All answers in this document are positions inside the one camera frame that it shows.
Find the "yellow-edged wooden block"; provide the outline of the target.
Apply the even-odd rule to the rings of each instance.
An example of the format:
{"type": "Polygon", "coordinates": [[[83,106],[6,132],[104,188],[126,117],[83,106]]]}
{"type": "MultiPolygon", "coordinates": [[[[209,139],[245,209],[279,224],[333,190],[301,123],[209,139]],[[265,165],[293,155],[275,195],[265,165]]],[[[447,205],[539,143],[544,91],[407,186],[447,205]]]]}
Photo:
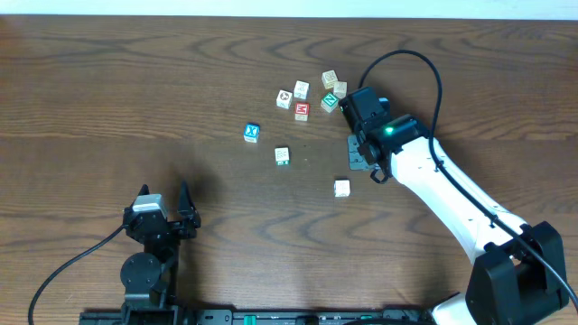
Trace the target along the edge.
{"type": "Polygon", "coordinates": [[[350,181],[336,180],[334,182],[334,196],[336,198],[348,197],[350,195],[350,181]]]}

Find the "green-edged wooden block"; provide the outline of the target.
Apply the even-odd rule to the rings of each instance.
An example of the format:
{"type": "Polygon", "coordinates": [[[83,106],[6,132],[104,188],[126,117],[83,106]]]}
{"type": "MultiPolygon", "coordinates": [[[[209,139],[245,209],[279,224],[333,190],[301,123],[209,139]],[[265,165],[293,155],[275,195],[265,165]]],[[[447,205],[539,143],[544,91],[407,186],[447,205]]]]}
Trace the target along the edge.
{"type": "Polygon", "coordinates": [[[288,165],[290,163],[290,151],[288,147],[275,148],[275,163],[277,166],[288,165]]]}

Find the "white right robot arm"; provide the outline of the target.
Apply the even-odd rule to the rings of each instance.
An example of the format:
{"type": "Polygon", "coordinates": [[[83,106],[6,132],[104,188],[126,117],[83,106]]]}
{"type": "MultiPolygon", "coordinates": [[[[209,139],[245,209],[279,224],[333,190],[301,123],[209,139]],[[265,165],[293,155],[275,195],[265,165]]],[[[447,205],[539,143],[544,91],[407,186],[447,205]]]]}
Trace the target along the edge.
{"type": "Polygon", "coordinates": [[[472,263],[466,292],[435,305],[437,324],[535,324],[576,303],[560,234],[530,226],[490,198],[412,116],[346,117],[366,161],[418,196],[472,263]]]}

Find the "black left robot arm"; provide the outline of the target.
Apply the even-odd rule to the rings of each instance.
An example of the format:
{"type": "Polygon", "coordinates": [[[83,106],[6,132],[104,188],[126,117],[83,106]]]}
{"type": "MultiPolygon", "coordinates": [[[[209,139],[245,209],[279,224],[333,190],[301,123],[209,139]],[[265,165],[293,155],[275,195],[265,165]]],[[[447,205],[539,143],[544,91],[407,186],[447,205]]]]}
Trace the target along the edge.
{"type": "Polygon", "coordinates": [[[181,218],[170,221],[163,196],[152,194],[147,185],[124,210],[126,235],[144,246],[143,252],[129,256],[121,267],[125,302],[120,322],[124,325],[196,321],[194,313],[176,301],[180,243],[196,237],[200,227],[200,214],[186,182],[181,184],[177,212],[181,218]]]}

